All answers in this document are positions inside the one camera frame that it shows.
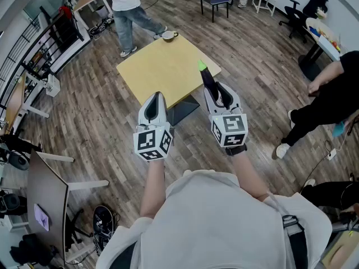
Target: black strap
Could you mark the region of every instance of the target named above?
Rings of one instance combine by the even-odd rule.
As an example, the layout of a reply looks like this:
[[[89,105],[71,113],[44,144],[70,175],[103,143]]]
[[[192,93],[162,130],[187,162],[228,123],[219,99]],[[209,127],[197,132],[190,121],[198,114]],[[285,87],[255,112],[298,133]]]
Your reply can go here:
[[[300,229],[299,232],[292,235],[288,234],[289,241],[291,243],[292,253],[296,269],[308,269],[308,249],[305,238],[304,228],[298,222],[296,216],[283,216],[283,228],[289,229],[291,226],[297,225]]]

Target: power strip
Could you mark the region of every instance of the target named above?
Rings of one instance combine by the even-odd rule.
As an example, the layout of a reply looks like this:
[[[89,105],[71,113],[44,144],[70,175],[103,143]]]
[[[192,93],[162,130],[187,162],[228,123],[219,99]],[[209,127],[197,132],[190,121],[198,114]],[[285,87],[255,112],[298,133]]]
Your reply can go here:
[[[336,149],[333,149],[333,150],[326,156],[326,158],[327,158],[328,160],[332,160],[332,158],[335,157],[336,154],[337,154],[337,150],[336,150]]]

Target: desk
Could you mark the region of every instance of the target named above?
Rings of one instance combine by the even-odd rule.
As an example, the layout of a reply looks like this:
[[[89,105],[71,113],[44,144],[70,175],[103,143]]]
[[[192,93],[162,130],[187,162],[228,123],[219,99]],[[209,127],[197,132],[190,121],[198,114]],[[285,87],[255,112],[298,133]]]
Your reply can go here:
[[[72,190],[107,185],[107,180],[67,183],[40,157],[38,152],[32,150],[27,181],[27,214],[31,233],[35,233],[47,247],[55,246],[60,257],[67,262],[74,260],[79,254],[93,250],[94,244],[91,244],[73,256],[68,258],[65,256],[65,220],[68,193]],[[46,231],[35,220],[34,204],[38,204],[48,215],[50,220],[49,231]]]
[[[209,57],[179,35],[167,43],[158,39],[117,66],[117,70],[141,105],[160,91],[166,100],[168,121],[177,124],[199,104],[190,95],[203,84],[198,60],[201,59],[212,76],[220,72]]]
[[[82,8],[84,8],[86,5],[90,5],[90,3],[93,2],[93,1],[95,1],[95,0],[79,0],[79,1],[77,1],[76,6],[75,6],[75,7],[73,8],[73,10],[72,10],[72,12],[73,12],[75,18],[76,18],[77,20],[79,20],[79,21],[83,24],[83,26],[85,27],[86,30],[88,30],[89,27],[88,27],[88,25],[85,23],[85,21],[81,18],[80,14],[79,14],[79,10],[82,9]],[[105,4],[105,6],[106,6],[108,12],[109,12],[110,14],[112,14],[112,9],[111,9],[110,5],[107,3],[107,0],[102,0],[102,1],[103,1],[103,3]]]
[[[322,54],[323,51],[328,53],[330,49],[326,47],[326,44],[323,44],[319,41],[319,37],[315,34],[313,34],[309,30],[309,26],[315,28],[315,29],[321,29],[325,34],[329,37],[330,40],[338,41],[338,38],[334,35],[334,33],[331,31],[331,29],[326,26],[326,24],[322,23],[319,19],[314,18],[308,18],[306,20],[306,26],[307,31],[309,34],[313,37],[315,40],[315,44],[313,47],[309,50],[309,52],[306,55],[301,55],[298,58],[298,64],[301,68],[303,74],[306,76],[307,79],[310,81],[313,81],[317,75],[321,72],[321,69],[319,66],[315,63],[315,61],[319,58],[319,56]]]
[[[26,112],[29,110],[45,118],[49,117],[49,114],[37,110],[32,106],[24,104],[25,80],[26,80],[25,77],[26,74],[22,75],[18,80],[6,106],[5,120],[8,122],[9,131],[11,130],[13,123],[21,109]]]

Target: shoulder strap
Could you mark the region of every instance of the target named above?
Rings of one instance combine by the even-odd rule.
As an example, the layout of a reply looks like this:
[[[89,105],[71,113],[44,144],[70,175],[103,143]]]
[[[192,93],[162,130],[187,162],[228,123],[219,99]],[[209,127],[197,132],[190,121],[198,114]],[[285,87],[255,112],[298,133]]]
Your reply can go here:
[[[289,214],[271,192],[268,192],[268,195],[282,216],[283,229],[288,234],[289,242],[291,243],[296,269],[308,269],[308,250],[303,226],[300,225],[295,215]]]

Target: cup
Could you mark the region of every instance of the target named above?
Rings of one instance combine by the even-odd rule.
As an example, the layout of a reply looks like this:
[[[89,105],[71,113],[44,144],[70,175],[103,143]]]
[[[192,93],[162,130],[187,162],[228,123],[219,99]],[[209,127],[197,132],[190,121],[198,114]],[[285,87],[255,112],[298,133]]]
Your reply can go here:
[[[177,36],[178,36],[178,32],[176,32],[176,31],[166,31],[162,34],[163,40],[165,40],[168,43],[172,42],[173,39]]]

